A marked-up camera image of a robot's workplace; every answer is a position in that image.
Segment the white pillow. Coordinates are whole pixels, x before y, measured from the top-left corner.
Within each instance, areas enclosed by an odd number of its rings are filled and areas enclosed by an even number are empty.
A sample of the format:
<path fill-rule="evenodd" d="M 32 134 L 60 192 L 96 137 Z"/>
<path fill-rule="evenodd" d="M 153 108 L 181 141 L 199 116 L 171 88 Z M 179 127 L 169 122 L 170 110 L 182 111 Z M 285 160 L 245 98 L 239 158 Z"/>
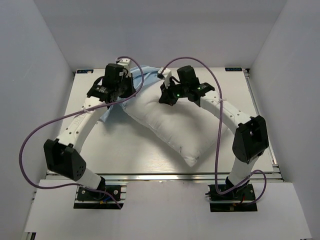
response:
<path fill-rule="evenodd" d="M 149 86 L 124 112 L 175 150 L 189 167 L 217 145 L 219 119 L 185 98 L 159 103 L 161 82 Z"/>

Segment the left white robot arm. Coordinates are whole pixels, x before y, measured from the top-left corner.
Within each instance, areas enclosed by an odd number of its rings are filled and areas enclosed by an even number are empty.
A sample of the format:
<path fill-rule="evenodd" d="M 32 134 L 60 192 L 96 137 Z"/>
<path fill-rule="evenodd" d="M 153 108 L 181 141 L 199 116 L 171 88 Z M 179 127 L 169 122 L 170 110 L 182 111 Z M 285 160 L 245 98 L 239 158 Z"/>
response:
<path fill-rule="evenodd" d="M 136 92 L 129 62 L 109 63 L 104 75 L 93 82 L 86 94 L 82 112 L 76 114 L 70 125 L 54 140 L 44 143 L 48 170 L 87 187 L 88 193 L 99 200 L 105 196 L 105 180 L 88 169 L 80 155 L 83 144 L 99 118 L 119 98 L 125 99 Z"/>

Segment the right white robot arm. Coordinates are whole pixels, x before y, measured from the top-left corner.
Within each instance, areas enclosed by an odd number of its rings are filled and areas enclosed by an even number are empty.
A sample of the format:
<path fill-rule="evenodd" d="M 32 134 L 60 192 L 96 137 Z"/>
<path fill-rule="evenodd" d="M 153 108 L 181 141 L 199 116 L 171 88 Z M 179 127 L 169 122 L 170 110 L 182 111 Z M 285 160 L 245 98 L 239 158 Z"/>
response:
<path fill-rule="evenodd" d="M 190 65 L 177 70 L 178 78 L 171 71 L 161 68 L 157 77 L 163 80 L 159 103 L 173 106 L 179 99 L 186 98 L 208 111 L 219 120 L 218 127 L 226 126 L 234 135 L 232 152 L 235 156 L 230 174 L 225 180 L 224 190 L 215 189 L 217 195 L 227 195 L 236 200 L 244 193 L 253 167 L 258 158 L 269 147 L 265 119 L 250 116 L 223 99 L 221 90 L 207 82 L 200 83 Z"/>

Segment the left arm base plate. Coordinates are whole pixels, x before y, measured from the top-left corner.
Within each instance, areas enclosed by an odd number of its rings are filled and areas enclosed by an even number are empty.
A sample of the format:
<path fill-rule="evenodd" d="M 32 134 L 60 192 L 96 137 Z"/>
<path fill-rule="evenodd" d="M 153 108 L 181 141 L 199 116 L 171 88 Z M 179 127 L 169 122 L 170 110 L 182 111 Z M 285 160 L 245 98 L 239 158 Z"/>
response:
<path fill-rule="evenodd" d="M 126 185 L 107 184 L 105 191 L 116 200 L 121 208 L 123 207 L 127 193 Z M 83 210 L 120 210 L 116 202 L 109 195 L 78 187 L 73 208 Z"/>

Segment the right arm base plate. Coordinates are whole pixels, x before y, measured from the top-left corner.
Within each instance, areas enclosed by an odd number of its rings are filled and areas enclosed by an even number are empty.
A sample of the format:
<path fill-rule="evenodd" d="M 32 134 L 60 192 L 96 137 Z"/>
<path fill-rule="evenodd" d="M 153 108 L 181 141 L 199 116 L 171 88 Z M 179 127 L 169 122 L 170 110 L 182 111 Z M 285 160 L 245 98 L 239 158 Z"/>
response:
<path fill-rule="evenodd" d="M 205 194 L 209 202 L 211 213 L 236 213 L 236 212 L 257 212 L 258 207 L 253 201 L 256 200 L 252 184 L 248 184 L 235 196 L 232 192 L 224 195 L 217 194 L 214 184 L 208 185 L 208 192 Z"/>

